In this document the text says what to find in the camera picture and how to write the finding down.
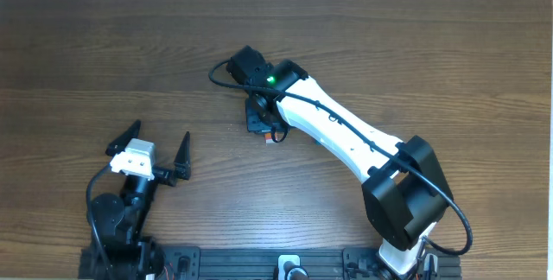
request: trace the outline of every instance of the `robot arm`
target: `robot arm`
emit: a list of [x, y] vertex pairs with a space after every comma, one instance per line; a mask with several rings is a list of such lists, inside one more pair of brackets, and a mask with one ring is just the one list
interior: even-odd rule
[[[379, 258], [396, 277], [408, 274], [423, 251], [423, 237], [428, 236], [442, 218], [448, 203], [412, 174], [395, 183], [393, 178], [405, 170], [389, 157], [373, 151], [370, 144], [328, 111], [294, 98], [294, 95], [328, 107], [380, 149], [426, 175], [453, 199], [432, 148], [420, 137], [403, 143], [373, 128], [336, 103], [315, 79], [290, 60], [273, 67], [259, 52], [246, 46], [228, 61], [226, 70], [240, 85], [256, 87], [252, 90], [244, 87], [250, 94], [246, 110], [255, 111], [261, 123], [273, 132], [287, 131], [290, 127], [306, 132], [352, 170], [362, 183], [367, 217], [384, 238]], [[256, 91], [261, 88], [271, 91]], [[266, 131], [254, 130], [257, 133]]]

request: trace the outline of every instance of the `wooden surface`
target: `wooden surface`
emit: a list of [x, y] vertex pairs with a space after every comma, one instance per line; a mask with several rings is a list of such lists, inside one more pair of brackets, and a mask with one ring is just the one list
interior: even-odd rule
[[[0, 276], [77, 276], [86, 184], [136, 118], [163, 164], [192, 134], [192, 179], [160, 188], [150, 212], [164, 244], [379, 245], [344, 164], [300, 131], [265, 146], [246, 132], [245, 94], [208, 81], [250, 44], [369, 124], [432, 144], [474, 229], [465, 278], [544, 278], [550, 2], [0, 0]], [[465, 238], [451, 211], [433, 236]]]

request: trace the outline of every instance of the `wooden table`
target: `wooden table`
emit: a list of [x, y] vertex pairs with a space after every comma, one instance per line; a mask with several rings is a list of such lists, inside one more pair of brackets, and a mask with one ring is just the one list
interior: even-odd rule
[[[550, 21], [550, 0], [0, 0], [0, 276], [77, 276], [86, 184], [137, 118], [168, 166], [192, 134], [192, 179], [149, 215], [162, 243], [379, 245], [344, 164], [300, 131], [266, 146], [208, 81], [249, 44], [432, 144], [474, 229], [465, 278], [544, 278]], [[465, 238], [451, 211], [433, 236]]]

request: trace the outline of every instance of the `white plastic part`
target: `white plastic part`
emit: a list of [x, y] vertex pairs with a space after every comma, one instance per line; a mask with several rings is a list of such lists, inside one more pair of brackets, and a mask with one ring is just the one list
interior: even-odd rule
[[111, 171], [141, 176], [151, 181], [154, 179], [152, 166], [156, 161], [155, 150], [156, 146], [153, 143], [133, 138], [123, 152], [116, 154], [111, 159]]
[[411, 268], [416, 264], [416, 255], [423, 245], [423, 237], [426, 237], [430, 234], [436, 223], [430, 224], [426, 230], [421, 233], [421, 236], [418, 239], [413, 248], [407, 251], [400, 251], [388, 241], [384, 240], [380, 249], [378, 250], [378, 255], [382, 261], [388, 265], [397, 275], [401, 276], [409, 272]]
[[[338, 113], [376, 145], [392, 155], [397, 153], [396, 143], [401, 142], [399, 138], [389, 136], [357, 118], [330, 98], [313, 78], [308, 77], [305, 80], [296, 81], [294, 85], [286, 89], [286, 92], [318, 100], [321, 104]], [[369, 178], [367, 171], [370, 167], [381, 168], [388, 161], [388, 158], [384, 155], [377, 151], [371, 151], [369, 145], [364, 143], [345, 125], [339, 124], [336, 119], [330, 118], [326, 111], [317, 109], [310, 103], [290, 97], [285, 97], [276, 105], [284, 121], [306, 132], [330, 150], [352, 170], [361, 183]]]

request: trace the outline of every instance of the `table top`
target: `table top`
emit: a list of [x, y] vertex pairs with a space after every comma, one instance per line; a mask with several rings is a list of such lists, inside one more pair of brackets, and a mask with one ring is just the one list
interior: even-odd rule
[[[159, 188], [149, 215], [161, 243], [378, 246], [343, 163], [298, 130], [265, 145], [245, 93], [207, 79], [249, 44], [429, 141], [474, 230], [466, 278], [543, 278], [550, 21], [550, 0], [0, 0], [0, 275], [77, 276], [86, 184], [137, 118], [161, 164], [192, 135], [192, 179]], [[451, 210], [432, 236], [465, 238]]]

